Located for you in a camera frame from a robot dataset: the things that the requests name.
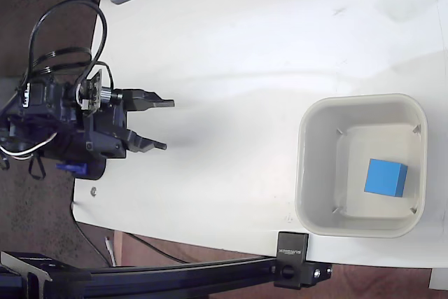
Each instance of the black cable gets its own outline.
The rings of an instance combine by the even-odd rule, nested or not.
[[[112,72],[111,72],[111,69],[109,68],[109,65],[107,63],[105,63],[105,62],[102,62],[102,61],[98,61],[97,64],[99,66],[105,66],[106,67],[107,72],[109,74],[109,80],[111,82],[111,90],[113,90],[113,77],[112,77]]]
[[[34,25],[34,28],[31,31],[31,36],[29,38],[29,47],[28,47],[28,67],[27,67],[27,70],[24,73],[24,76],[22,78],[22,82],[20,84],[20,89],[22,91],[25,90],[25,87],[26,87],[26,85],[28,83],[28,80],[33,76],[33,68],[34,68],[34,63],[35,63],[35,61],[34,61],[34,43],[35,43],[37,34],[39,32],[39,29],[41,28],[42,23],[45,21],[45,19],[51,13],[53,13],[53,11],[57,10],[58,8],[61,8],[61,7],[65,6],[65,5],[70,5],[70,4],[79,4],[79,5],[84,5],[84,6],[90,7],[91,9],[93,9],[98,14],[98,16],[99,16],[99,18],[101,20],[101,24],[103,26],[103,32],[102,32],[102,36],[101,36],[102,38],[101,38],[101,41],[100,41],[100,44],[99,44],[98,51],[95,54],[95,56],[93,57],[93,59],[90,61],[90,63],[83,70],[81,75],[76,79],[74,88],[76,88],[76,86],[79,83],[81,83],[82,81],[84,81],[87,78],[87,76],[89,75],[89,73],[92,70],[93,66],[98,62],[99,56],[101,55],[101,53],[102,53],[102,51],[104,49],[104,44],[106,43],[106,37],[107,37],[106,17],[104,16],[103,12],[99,9],[98,5],[93,3],[93,2],[91,2],[90,0],[66,0],[66,1],[63,1],[62,3],[58,3],[58,4],[54,5],[47,12],[45,12],[45,14],[42,15],[42,17]]]
[[[89,237],[87,237],[85,235],[85,233],[83,232],[83,230],[81,229],[81,227],[79,226],[78,222],[76,222],[75,216],[73,215],[73,209],[71,208],[71,205],[73,204],[75,200],[75,184],[73,185],[73,189],[71,191],[71,204],[70,204],[70,216],[71,219],[73,220],[73,224],[75,225],[75,227],[78,229],[79,233],[81,234],[81,236],[84,237],[84,239],[87,241],[87,243],[92,247],[92,249],[94,249],[94,251],[96,253],[98,253],[98,255],[101,257],[101,259],[107,264],[108,267],[112,267],[111,262],[109,262],[109,260],[106,258],[105,255],[103,255],[101,253],[101,251],[92,243],[92,241],[89,239]]]
[[[62,56],[62,55],[73,54],[73,53],[86,54],[87,55],[86,61],[72,62],[72,63],[61,63],[61,64],[56,64],[54,66],[48,66],[48,67],[44,67],[42,69],[34,70],[34,68],[36,68],[38,65],[40,65],[41,63],[44,63],[45,61],[48,61],[49,59],[52,59],[52,58],[58,57],[58,56]],[[60,70],[86,67],[91,63],[91,61],[92,61],[92,53],[90,52],[89,48],[68,47],[68,48],[54,50],[52,52],[49,52],[47,54],[40,56],[37,60],[35,60],[33,62],[33,72],[32,72],[31,77],[45,76],[45,75],[48,75],[55,71],[60,71]]]
[[[176,261],[177,263],[180,263],[180,264],[188,264],[188,262],[185,262],[184,260],[181,260],[180,258],[171,256],[171,255],[169,255],[168,253],[163,252],[162,250],[157,249],[157,248],[156,248],[155,246],[153,246],[151,243],[148,243],[147,241],[141,239],[140,237],[138,237],[138,236],[136,236],[136,235],[134,235],[134,234],[129,234],[128,232],[126,232],[126,235],[129,235],[129,236],[132,237],[133,239],[135,239],[135,240],[139,241],[140,243],[146,245],[149,249],[152,249],[152,250],[154,250],[155,252],[160,253],[162,256],[165,256],[165,257],[167,257],[167,258],[169,258],[169,259],[171,259],[171,260],[174,260],[174,261]]]

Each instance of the white tabletop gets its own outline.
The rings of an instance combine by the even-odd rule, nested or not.
[[[448,267],[448,0],[101,0],[117,88],[176,108],[130,113],[166,151],[76,181],[78,221],[275,256],[295,214],[300,119],[324,97],[401,92],[428,117],[426,208],[397,239],[312,235],[309,260]],[[100,25],[94,46],[99,43]],[[97,188],[97,196],[90,189]]]

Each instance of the blue block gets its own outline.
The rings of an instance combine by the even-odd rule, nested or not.
[[[403,196],[407,166],[398,162],[370,159],[365,192],[388,196]]]

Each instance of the plastic bin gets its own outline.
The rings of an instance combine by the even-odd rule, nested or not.
[[[300,123],[295,208],[317,235],[399,237],[424,210],[428,123],[402,94],[338,97]],[[371,158],[408,166],[402,197],[364,191]]]

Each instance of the metal bracket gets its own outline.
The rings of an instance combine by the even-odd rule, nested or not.
[[[301,289],[331,278],[328,263],[307,261],[308,234],[279,232],[274,286]]]
[[[102,71],[99,70],[90,80],[87,81],[85,87],[85,98],[82,100],[81,110],[90,115],[98,111],[101,106],[101,83]]]
[[[22,277],[28,299],[82,298],[92,280],[89,272],[39,253],[2,252],[0,263]]]

